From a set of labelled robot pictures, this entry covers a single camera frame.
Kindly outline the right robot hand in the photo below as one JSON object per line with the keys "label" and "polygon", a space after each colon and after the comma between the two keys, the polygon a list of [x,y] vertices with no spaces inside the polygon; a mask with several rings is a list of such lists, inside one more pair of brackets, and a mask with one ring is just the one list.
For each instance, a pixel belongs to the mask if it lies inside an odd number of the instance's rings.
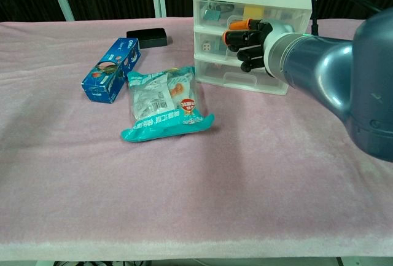
{"label": "right robot hand", "polygon": [[241,61],[241,70],[251,72],[253,69],[264,68],[273,44],[281,36],[293,32],[291,25],[278,20],[249,18],[231,23],[222,39]]}

